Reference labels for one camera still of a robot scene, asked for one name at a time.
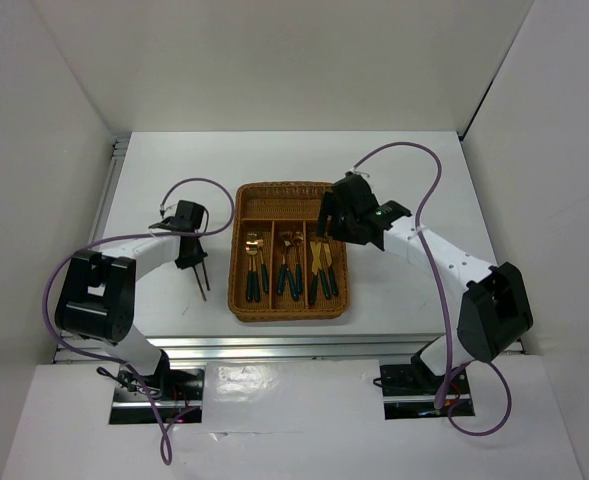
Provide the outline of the copper chopstick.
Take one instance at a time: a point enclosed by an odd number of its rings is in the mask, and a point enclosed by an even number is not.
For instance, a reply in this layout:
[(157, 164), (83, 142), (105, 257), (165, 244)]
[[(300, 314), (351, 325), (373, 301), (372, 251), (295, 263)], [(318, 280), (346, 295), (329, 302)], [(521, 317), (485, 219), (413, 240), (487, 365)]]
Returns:
[(206, 263), (202, 262), (201, 265), (202, 265), (203, 278), (204, 278), (205, 286), (206, 286), (205, 288), (207, 291), (211, 291), (209, 277), (208, 277), (207, 268), (206, 268)]
[(196, 279), (196, 283), (197, 283), (197, 286), (198, 286), (198, 289), (199, 289), (199, 292), (200, 292), (201, 299), (204, 302), (206, 302), (207, 301), (207, 297), (206, 297), (206, 294), (205, 294), (205, 289), (203, 288), (203, 284), (202, 284), (201, 279), (199, 277), (199, 274), (198, 274), (198, 271), (196, 269), (196, 266), (193, 266), (192, 267), (192, 271), (193, 271), (194, 276), (195, 276), (195, 279)]

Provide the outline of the small gold spoon green handle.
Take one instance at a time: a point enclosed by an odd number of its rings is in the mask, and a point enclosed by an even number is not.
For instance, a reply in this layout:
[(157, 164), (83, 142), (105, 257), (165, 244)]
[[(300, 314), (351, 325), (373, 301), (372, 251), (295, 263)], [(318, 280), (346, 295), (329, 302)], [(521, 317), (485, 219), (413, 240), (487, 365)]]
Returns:
[(296, 278), (296, 287), (297, 293), (299, 296), (303, 295), (303, 269), (302, 269), (302, 261), (301, 261), (301, 246), (303, 245), (303, 233), (301, 231), (297, 231), (294, 233), (293, 236), (293, 246), (295, 251), (295, 278)]

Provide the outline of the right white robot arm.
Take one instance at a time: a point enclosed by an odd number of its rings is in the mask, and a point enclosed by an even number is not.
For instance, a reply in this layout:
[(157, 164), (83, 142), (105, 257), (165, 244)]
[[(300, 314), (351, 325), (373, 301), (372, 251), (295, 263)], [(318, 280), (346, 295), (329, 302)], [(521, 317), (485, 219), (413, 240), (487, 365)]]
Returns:
[(533, 326), (520, 270), (475, 258), (417, 221), (396, 201), (379, 203), (369, 183), (348, 174), (321, 201), (317, 232), (351, 244), (373, 244), (437, 281), (459, 302), (458, 318), (443, 335), (412, 359), (410, 379), (422, 392), (434, 391), (445, 373), (471, 362), (491, 363)]

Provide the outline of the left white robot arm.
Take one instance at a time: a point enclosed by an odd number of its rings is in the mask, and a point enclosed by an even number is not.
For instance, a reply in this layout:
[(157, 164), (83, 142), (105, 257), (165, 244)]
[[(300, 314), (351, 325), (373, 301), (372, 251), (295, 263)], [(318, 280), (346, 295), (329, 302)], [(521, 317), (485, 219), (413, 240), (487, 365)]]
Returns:
[(137, 388), (160, 399), (178, 375), (168, 355), (134, 326), (136, 283), (165, 264), (195, 270), (207, 257), (195, 234), (209, 220), (207, 209), (178, 202), (172, 215), (151, 226), (151, 234), (105, 250), (80, 250), (69, 263), (55, 310), (56, 326), (99, 341), (107, 354), (137, 370)]

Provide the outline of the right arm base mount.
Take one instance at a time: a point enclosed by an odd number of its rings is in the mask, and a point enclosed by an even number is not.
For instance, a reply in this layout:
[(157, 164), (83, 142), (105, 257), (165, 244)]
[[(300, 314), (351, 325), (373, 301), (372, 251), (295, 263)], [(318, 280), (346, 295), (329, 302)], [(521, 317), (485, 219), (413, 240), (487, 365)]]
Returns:
[(471, 389), (462, 370), (452, 377), (443, 407), (437, 409), (434, 399), (443, 377), (434, 376), (414, 355), (408, 364), (385, 364), (372, 384), (381, 390), (386, 420), (446, 417), (451, 407), (454, 416), (474, 416)]

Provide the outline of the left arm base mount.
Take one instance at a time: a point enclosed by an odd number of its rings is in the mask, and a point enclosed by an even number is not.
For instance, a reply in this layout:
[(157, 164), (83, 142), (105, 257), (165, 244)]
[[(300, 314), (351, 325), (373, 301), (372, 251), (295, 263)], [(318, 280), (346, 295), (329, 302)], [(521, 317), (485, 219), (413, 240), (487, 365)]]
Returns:
[[(117, 375), (98, 367), (100, 376), (115, 382), (110, 425), (154, 424), (155, 416), (143, 387), (125, 369)], [(152, 399), (164, 423), (198, 424), (202, 422), (204, 369), (174, 371), (163, 387), (150, 386)]]

